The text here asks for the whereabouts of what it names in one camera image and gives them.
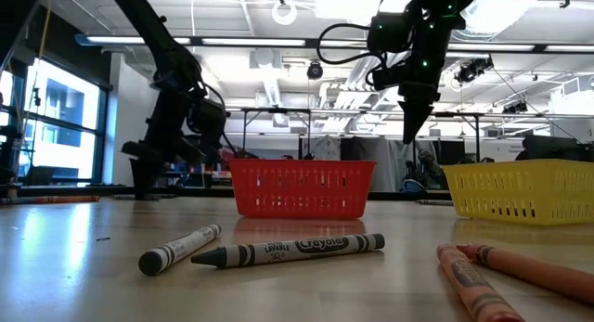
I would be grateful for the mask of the large window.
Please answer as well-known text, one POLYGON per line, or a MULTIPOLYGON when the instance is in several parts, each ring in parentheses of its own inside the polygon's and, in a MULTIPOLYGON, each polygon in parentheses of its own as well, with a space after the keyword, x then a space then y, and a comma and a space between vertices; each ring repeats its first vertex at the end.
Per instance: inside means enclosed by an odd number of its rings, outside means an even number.
POLYGON ((101 177, 107 92, 45 60, 16 61, 0 72, 0 147, 18 134, 8 168, 48 184, 101 177))

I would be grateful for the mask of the red-orange crayon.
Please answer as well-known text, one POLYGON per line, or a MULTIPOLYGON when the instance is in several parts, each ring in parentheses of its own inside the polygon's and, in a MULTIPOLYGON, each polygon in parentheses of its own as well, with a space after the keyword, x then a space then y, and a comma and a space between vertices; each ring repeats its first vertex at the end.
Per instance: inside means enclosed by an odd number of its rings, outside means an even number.
POLYGON ((511 305, 475 270, 471 261, 450 244, 436 255, 447 278, 475 322, 525 322, 511 305))
POLYGON ((581 303, 594 305, 594 275, 488 245, 456 248, 475 264, 516 277, 581 303))

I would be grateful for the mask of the silver ventilation duct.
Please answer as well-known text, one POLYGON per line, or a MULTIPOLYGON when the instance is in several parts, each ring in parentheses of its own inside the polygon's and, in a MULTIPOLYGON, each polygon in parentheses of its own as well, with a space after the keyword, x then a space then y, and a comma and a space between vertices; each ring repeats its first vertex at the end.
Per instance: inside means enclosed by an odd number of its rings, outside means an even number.
POLYGON ((454 30, 452 38, 460 42, 492 40, 514 22, 500 14, 502 7, 501 0, 473 0, 460 13, 466 27, 454 30))

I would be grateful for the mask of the black aluminium table frame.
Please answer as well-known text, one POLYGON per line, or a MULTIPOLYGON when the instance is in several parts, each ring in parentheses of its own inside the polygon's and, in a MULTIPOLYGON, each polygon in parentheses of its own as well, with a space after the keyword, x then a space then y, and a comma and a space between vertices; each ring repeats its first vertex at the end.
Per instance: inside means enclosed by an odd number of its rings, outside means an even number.
MULTIPOLYGON (((72 186, 38 186, 19 187, 16 186, 17 195, 20 197, 44 197, 44 196, 78 196, 78 195, 133 195, 132 187, 105 186, 105 187, 72 187, 72 186)), ((154 187, 150 194, 171 194, 178 197, 198 198, 234 198, 234 190, 231 187, 219 188, 198 188, 198 187, 154 187)), ((400 192, 369 192, 368 200, 386 201, 414 201, 414 200, 452 200, 448 191, 438 190, 436 192, 424 193, 400 193, 400 192)))

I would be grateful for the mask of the black crayon white wrapper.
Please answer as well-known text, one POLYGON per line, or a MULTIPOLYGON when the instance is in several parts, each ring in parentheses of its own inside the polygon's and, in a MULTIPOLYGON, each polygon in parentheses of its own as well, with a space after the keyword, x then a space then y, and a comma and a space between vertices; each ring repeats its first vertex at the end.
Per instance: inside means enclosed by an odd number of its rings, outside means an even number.
POLYGON ((217 239, 221 232, 221 226, 207 225, 180 238, 163 243, 154 249, 145 251, 138 260, 138 268, 146 276, 157 276, 192 252, 217 239))
POLYGON ((239 244, 194 255, 190 262, 219 269, 248 267, 378 251, 385 243, 384 235, 374 233, 239 244))

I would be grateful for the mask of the black metal rack frame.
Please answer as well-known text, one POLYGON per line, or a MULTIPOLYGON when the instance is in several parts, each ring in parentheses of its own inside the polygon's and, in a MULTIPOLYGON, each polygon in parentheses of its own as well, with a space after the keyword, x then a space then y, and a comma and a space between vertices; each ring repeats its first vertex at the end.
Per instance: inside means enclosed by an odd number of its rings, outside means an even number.
POLYGON ((283 115, 294 115, 296 118, 302 121, 306 128, 307 136, 307 151, 303 152, 303 142, 301 134, 298 134, 298 159, 302 160, 303 157, 308 157, 311 152, 311 124, 312 124, 312 111, 310 109, 299 109, 299 108, 281 108, 281 107, 268 107, 268 108, 242 108, 240 111, 243 113, 242 121, 242 144, 241 151, 239 153, 242 159, 247 159, 246 141, 247 141, 247 127, 249 124, 256 119, 261 113, 265 112, 268 114, 283 114, 283 115))
POLYGON ((453 111, 429 111, 428 109, 420 114, 417 114, 412 120, 412 128, 410 130, 405 129, 406 137, 411 136, 412 142, 415 142, 417 134, 423 125, 421 118, 425 120, 430 117, 447 118, 453 119, 459 117, 462 121, 466 122, 475 131, 475 156, 476 162, 481 161, 481 150, 480 150, 480 118, 484 114, 480 112, 453 112, 453 111))

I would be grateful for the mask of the black monitor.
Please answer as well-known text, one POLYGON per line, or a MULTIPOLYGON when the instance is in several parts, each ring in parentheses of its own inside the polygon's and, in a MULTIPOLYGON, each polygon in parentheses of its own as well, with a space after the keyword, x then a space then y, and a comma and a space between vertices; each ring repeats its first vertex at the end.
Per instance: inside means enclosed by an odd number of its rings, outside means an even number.
POLYGON ((516 161, 557 159, 594 162, 594 144, 580 143, 573 138, 528 135, 516 161))

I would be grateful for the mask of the yellow plastic basket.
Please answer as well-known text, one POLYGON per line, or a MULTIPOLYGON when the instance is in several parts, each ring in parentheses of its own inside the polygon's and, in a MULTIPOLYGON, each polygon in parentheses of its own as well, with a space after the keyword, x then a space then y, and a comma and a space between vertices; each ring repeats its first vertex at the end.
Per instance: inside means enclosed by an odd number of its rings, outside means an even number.
POLYGON ((526 225, 594 224, 594 163, 528 160, 444 168, 457 215, 526 225))

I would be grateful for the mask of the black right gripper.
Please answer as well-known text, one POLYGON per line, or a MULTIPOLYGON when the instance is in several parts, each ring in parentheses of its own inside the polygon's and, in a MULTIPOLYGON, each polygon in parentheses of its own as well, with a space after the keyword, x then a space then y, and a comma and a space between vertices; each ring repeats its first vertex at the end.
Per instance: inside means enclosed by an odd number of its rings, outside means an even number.
POLYGON ((410 144, 416 137, 422 125, 433 112, 433 106, 428 105, 440 100, 440 93, 435 84, 404 82, 399 85, 398 94, 405 101, 399 105, 404 113, 403 142, 410 144))

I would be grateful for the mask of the long ceiling light bar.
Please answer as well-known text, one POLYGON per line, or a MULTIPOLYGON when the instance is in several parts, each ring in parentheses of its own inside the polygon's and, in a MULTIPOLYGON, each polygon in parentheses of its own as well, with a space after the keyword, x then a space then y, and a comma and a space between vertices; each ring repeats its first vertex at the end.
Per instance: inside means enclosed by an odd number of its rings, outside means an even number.
MULTIPOLYGON (((87 35, 76 34, 75 41, 79 45, 108 46, 108 45, 145 45, 138 36, 116 35, 87 35)), ((290 38, 256 38, 256 37, 175 37, 184 46, 211 47, 287 47, 311 48, 317 46, 329 49, 363 50, 367 48, 365 40, 345 39, 290 39, 290 38)), ((451 52, 486 52, 498 54, 555 54, 555 55, 594 55, 593 45, 561 45, 561 44, 506 44, 506 43, 450 43, 451 52)))

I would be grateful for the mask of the red plastic basket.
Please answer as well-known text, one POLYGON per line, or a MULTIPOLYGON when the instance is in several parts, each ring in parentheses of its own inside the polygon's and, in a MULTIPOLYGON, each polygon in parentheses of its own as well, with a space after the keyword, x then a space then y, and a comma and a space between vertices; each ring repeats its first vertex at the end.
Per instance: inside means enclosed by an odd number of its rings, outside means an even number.
POLYGON ((255 160, 230 162, 238 213, 250 218, 360 218, 374 161, 255 160))

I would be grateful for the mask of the orange crayon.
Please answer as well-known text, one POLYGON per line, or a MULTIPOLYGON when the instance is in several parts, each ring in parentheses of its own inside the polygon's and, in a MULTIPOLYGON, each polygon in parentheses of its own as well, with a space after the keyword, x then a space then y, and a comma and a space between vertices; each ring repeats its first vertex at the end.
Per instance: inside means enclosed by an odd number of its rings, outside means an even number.
POLYGON ((51 197, 36 197, 32 199, 33 204, 49 204, 49 203, 85 203, 97 202, 100 200, 99 196, 51 196, 51 197))

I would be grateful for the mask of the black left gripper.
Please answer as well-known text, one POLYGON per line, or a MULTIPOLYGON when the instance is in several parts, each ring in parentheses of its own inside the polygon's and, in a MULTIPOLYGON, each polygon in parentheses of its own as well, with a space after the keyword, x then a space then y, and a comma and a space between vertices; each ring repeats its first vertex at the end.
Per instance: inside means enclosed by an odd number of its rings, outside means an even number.
POLYGON ((136 200, 144 200, 158 180, 161 174, 161 165, 157 161, 175 162, 179 158, 195 163, 201 158, 200 151, 185 139, 176 139, 161 147, 140 141, 128 141, 123 145, 122 152, 137 157, 137 159, 131 159, 136 200))

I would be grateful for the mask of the black ceiling spotlight cluster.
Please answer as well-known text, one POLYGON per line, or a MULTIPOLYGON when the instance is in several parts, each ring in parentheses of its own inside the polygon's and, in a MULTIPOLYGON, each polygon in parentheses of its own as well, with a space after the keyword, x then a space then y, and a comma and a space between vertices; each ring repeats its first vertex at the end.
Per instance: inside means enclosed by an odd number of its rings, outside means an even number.
POLYGON ((454 79, 459 84, 469 84, 493 68, 494 63, 491 58, 472 59, 469 63, 460 66, 459 71, 454 74, 454 79))

